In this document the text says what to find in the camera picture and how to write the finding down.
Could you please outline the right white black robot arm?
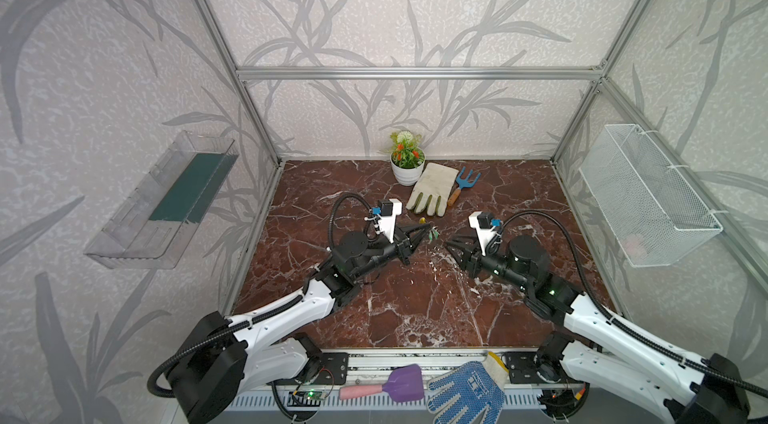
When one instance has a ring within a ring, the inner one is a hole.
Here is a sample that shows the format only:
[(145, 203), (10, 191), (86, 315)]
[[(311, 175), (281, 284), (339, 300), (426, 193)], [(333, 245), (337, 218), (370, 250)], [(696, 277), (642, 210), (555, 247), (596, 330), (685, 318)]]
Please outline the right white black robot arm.
[(731, 361), (687, 352), (599, 307), (577, 285), (550, 272), (550, 256), (536, 239), (518, 236), (500, 252), (458, 235), (446, 247), (471, 277), (487, 273), (516, 286), (535, 315), (559, 326), (537, 353), (543, 379), (595, 385), (664, 423), (747, 422), (750, 404), (734, 383), (740, 374)]

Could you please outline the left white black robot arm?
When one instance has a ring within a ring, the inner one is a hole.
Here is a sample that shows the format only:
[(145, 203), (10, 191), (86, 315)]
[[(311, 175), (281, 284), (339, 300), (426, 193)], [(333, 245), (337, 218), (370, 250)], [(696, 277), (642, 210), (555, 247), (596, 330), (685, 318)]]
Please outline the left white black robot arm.
[(390, 261), (409, 264), (431, 230), (416, 224), (374, 238), (363, 231), (346, 233), (296, 291), (243, 314), (214, 311), (201, 318), (151, 374), (148, 390), (175, 399), (188, 422), (208, 423), (244, 391), (316, 371), (318, 347), (293, 332), (346, 306), (365, 277)]

